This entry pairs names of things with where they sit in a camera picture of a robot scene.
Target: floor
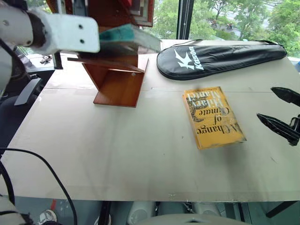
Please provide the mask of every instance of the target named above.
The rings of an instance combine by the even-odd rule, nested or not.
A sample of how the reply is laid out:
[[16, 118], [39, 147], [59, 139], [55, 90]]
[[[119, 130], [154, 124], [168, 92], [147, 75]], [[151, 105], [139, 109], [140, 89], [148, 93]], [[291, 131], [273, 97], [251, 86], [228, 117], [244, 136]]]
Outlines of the floor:
[[[30, 217], [38, 224], [39, 214], [49, 209], [53, 199], [16, 197], [16, 207], [22, 213], [30, 213]], [[273, 209], [279, 202], [249, 202], [242, 203], [245, 221], [253, 225], [299, 225], [300, 224], [300, 202], [295, 203], [285, 211], [267, 218], [265, 213]], [[102, 202], [74, 200], [77, 211], [78, 225], [94, 225]], [[111, 206], [112, 225], [126, 225], [132, 202], [113, 202]], [[217, 207], [223, 217], [240, 220], [239, 205], [237, 203], [217, 203]], [[59, 222], [63, 225], [72, 225], [73, 216], [69, 203], [66, 200], [56, 200], [55, 212]], [[158, 215], [184, 213], [185, 207], [180, 202], [161, 202]]]

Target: table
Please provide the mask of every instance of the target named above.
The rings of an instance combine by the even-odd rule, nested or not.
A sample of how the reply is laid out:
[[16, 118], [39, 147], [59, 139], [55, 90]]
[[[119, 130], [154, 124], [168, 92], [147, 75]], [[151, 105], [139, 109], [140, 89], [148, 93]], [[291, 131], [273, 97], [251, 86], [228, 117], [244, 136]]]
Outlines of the table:
[[[164, 48], [185, 41], [164, 40]], [[203, 41], [202, 45], [240, 44]], [[192, 81], [174, 81], [149, 58], [136, 108], [94, 105], [95, 86], [63, 59], [9, 147], [34, 151], [54, 168], [73, 199], [155, 201], [288, 201], [300, 199], [300, 149], [265, 127], [262, 113], [289, 123], [299, 108], [270, 87], [300, 91], [287, 58]], [[247, 142], [198, 150], [181, 95], [221, 86]], [[18, 196], [65, 198], [37, 158], [6, 152]], [[0, 193], [5, 193], [3, 181]]]

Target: white logo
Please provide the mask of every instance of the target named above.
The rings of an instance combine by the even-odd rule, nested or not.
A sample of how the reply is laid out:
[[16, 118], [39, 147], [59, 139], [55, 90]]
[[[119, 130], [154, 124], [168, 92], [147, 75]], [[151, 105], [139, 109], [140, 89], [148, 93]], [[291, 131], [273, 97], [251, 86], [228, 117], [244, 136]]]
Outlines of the white logo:
[[194, 47], [192, 47], [192, 46], [189, 47], [189, 50], [190, 50], [190, 53], [191, 53], [191, 55], [193, 57], [194, 65], [189, 65], [189, 63], [192, 62], [192, 60], [189, 58], [188, 53], [186, 53], [186, 56], [183, 58], [174, 49], [176, 58], [181, 61], [181, 62], [178, 62], [178, 64], [180, 65], [180, 67], [186, 67], [186, 68], [190, 68], [192, 70], [194, 70], [195, 67], [196, 67], [197, 69], [204, 70], [203, 67], [202, 67], [202, 65], [201, 65], [201, 63], [200, 63], [200, 60], [198, 59], [198, 56], [196, 55]]

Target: white table surface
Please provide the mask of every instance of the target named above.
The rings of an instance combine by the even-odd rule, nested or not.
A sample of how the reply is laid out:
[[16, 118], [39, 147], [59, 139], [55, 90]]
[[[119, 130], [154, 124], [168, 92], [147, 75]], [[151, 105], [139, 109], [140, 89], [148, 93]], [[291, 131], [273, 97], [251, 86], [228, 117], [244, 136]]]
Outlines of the white table surface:
[[[300, 92], [299, 74], [287, 58], [174, 81], [159, 73], [156, 54], [144, 57], [150, 61], [136, 108], [94, 105], [97, 90], [82, 65], [63, 60], [64, 70], [54, 72], [9, 147], [48, 160], [73, 199], [300, 200], [300, 147], [290, 146], [256, 116], [289, 123], [298, 114], [299, 107], [270, 90]], [[247, 142], [198, 150], [181, 95], [214, 86], [224, 91]], [[6, 152], [2, 161], [16, 195], [65, 198], [39, 159]], [[5, 192], [1, 181], [0, 193]]]

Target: yellow book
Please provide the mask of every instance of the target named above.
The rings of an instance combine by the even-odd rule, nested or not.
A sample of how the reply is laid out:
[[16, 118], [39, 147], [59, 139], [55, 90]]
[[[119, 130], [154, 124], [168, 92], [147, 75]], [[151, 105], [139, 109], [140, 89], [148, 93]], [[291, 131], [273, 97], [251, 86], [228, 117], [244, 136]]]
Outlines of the yellow book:
[[198, 149], [246, 141], [220, 87], [186, 90], [182, 97]]

